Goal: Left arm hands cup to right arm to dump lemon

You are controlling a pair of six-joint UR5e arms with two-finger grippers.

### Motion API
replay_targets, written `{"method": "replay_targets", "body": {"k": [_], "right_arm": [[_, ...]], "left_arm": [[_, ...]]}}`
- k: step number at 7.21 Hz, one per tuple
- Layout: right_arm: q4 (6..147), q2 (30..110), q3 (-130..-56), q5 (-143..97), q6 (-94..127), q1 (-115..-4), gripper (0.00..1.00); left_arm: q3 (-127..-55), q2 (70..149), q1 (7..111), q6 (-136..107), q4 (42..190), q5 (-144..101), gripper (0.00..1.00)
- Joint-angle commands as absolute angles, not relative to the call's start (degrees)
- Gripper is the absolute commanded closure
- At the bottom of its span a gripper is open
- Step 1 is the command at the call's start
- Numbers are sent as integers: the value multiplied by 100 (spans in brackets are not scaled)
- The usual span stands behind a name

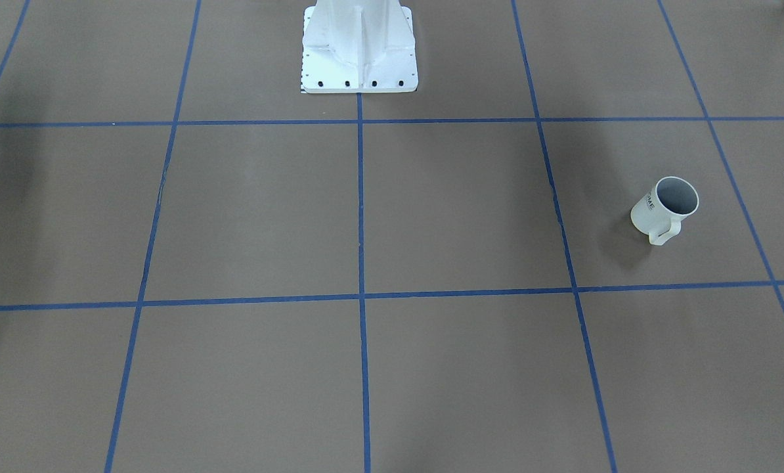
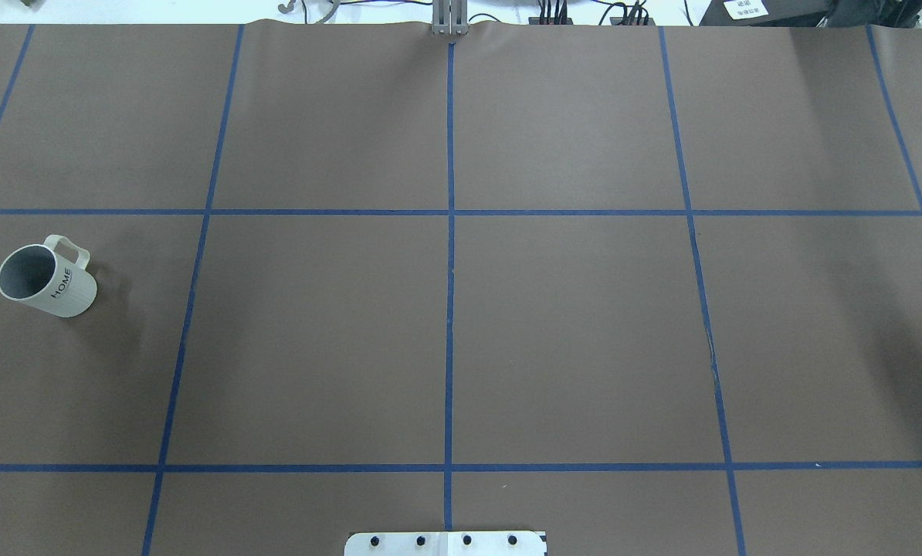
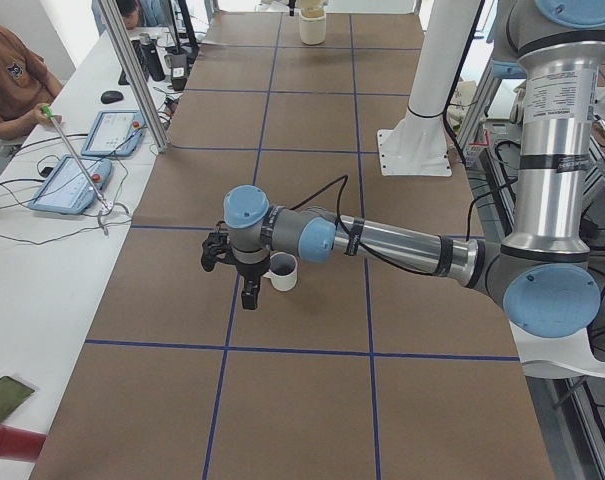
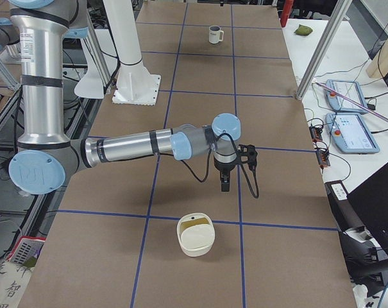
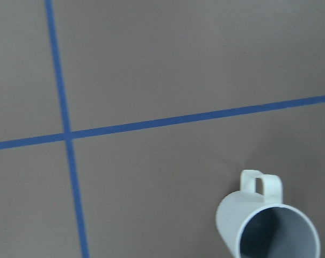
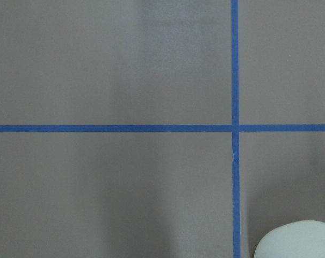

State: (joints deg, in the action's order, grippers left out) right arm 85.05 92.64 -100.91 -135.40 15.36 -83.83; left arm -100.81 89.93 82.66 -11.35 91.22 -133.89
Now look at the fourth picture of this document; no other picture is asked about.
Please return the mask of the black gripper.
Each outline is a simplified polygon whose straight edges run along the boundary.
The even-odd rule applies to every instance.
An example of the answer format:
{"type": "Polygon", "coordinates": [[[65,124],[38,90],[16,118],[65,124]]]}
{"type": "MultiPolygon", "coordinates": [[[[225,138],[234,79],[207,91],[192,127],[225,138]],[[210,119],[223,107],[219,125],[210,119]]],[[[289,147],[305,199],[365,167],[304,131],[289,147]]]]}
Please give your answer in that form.
{"type": "Polygon", "coordinates": [[[214,153],[214,166],[220,172],[221,191],[230,191],[230,172],[236,166],[237,155],[222,155],[214,153]]]}

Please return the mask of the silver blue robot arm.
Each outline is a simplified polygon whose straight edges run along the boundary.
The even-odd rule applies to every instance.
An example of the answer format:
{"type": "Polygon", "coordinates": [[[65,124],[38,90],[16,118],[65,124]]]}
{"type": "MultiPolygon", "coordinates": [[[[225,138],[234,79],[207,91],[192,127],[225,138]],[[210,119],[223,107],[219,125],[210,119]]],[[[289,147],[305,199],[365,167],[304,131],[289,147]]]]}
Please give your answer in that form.
{"type": "Polygon", "coordinates": [[[85,1],[12,1],[12,23],[20,31],[24,133],[8,173],[30,194],[47,194],[70,177],[100,163],[169,155],[185,161],[207,154],[220,172],[221,189],[229,188],[230,171],[241,164],[240,120],[217,115],[197,128],[151,130],[114,138],[72,140],[63,130],[63,47],[65,37],[89,32],[85,1]]]}

